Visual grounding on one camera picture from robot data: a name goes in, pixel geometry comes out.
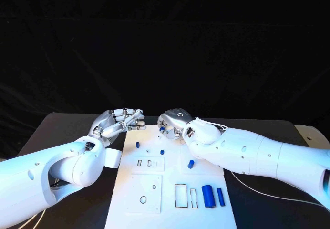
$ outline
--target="black curtain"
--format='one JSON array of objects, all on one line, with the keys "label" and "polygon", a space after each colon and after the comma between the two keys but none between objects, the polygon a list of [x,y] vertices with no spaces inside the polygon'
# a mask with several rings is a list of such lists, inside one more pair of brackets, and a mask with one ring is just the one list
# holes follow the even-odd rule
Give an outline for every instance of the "black curtain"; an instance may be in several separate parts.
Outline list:
[{"label": "black curtain", "polygon": [[48,113],[124,107],[284,119],[330,137],[321,6],[216,4],[1,1],[0,157],[14,157]]}]

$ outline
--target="table surface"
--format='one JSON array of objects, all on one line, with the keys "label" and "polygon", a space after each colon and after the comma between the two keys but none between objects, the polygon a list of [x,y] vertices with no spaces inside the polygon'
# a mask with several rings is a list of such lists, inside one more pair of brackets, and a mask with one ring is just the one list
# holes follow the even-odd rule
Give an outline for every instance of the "table surface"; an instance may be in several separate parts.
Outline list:
[{"label": "table surface", "polygon": [[[97,117],[98,114],[50,113],[19,156],[69,143],[85,136]],[[277,141],[307,146],[294,125],[288,121],[221,118],[205,118],[205,120],[232,128],[249,130]],[[146,116],[144,121],[153,125],[157,123],[157,117]],[[111,148],[123,150],[124,140],[125,133],[121,133]],[[46,210],[37,226],[39,229],[105,228],[117,171],[118,169],[104,167],[97,182],[69,195]],[[249,187],[270,195],[316,202],[308,194],[272,178],[242,174],[236,174],[236,176]],[[330,214],[323,207],[258,194],[239,183],[228,170],[225,170],[225,180],[238,229],[329,228]],[[33,228],[37,218],[25,228]]]}]

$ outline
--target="oval hole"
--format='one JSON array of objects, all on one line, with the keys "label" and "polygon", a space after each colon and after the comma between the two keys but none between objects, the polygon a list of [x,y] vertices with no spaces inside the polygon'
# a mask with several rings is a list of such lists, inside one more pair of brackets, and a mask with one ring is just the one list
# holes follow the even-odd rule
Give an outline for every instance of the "oval hole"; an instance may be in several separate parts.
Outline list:
[{"label": "oval hole", "polygon": [[140,198],[140,202],[141,202],[141,204],[144,204],[144,203],[147,202],[147,197],[146,197],[146,196],[143,196],[143,197]]},{"label": "oval hole", "polygon": [[33,173],[30,171],[27,171],[27,176],[29,176],[30,180],[35,179],[35,175],[33,175]]}]

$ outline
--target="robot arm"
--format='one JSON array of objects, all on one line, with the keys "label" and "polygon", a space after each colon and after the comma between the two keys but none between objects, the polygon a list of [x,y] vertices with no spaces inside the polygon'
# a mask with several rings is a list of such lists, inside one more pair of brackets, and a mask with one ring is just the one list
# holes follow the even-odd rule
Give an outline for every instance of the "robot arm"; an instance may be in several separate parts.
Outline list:
[{"label": "robot arm", "polygon": [[[0,229],[17,224],[118,167],[121,151],[107,148],[118,133],[146,129],[143,111],[105,111],[75,142],[0,162]],[[62,185],[50,186],[48,174]]]},{"label": "robot arm", "polygon": [[183,109],[166,111],[159,118],[169,139],[180,136],[190,153],[225,169],[275,178],[307,192],[330,209],[330,150],[277,142],[257,133],[221,130]]}]

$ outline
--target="white cable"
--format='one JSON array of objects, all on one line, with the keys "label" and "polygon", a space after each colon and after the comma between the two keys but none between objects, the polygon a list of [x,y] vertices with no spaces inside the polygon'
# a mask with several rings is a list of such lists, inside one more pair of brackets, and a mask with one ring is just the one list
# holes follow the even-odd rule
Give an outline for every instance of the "white cable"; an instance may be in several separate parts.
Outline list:
[{"label": "white cable", "polygon": [[37,220],[37,222],[36,222],[36,225],[35,225],[33,229],[36,229],[36,226],[37,226],[37,224],[39,224],[39,222],[40,222],[40,220],[42,220],[42,217],[43,217],[45,212],[46,212],[46,209],[43,210],[42,216],[40,216],[40,218],[39,218],[39,220]]},{"label": "white cable", "polygon": [[202,120],[199,117],[196,117],[196,120],[199,120],[203,123],[209,123],[209,124],[218,125],[219,127],[222,127],[222,130],[228,129],[228,126],[225,126],[222,124],[218,124],[218,123],[208,122],[208,121]]},{"label": "white cable", "polygon": [[22,229],[22,228],[29,224],[29,222],[35,219],[36,215],[37,215],[37,214],[35,214],[35,215],[30,217],[30,219],[26,221],[26,223],[25,223],[17,229]]},{"label": "white cable", "polygon": [[262,192],[259,192],[259,191],[257,191],[257,190],[254,190],[257,193],[259,193],[259,194],[262,194],[262,195],[265,195],[265,196],[268,196],[268,197],[274,197],[274,198],[278,198],[278,199],[285,199],[285,200],[293,200],[293,201],[297,201],[297,202],[304,202],[304,203],[307,203],[307,204],[314,204],[314,205],[317,205],[317,206],[321,206],[321,207],[324,207],[323,205],[320,205],[320,204],[317,204],[317,203],[313,203],[313,202],[308,202],[308,201],[304,201],[304,200],[300,200],[300,199],[288,199],[288,198],[282,198],[282,197],[277,197],[277,196],[272,196],[272,195],[268,195],[268,194],[265,194],[265,193],[262,193]]}]

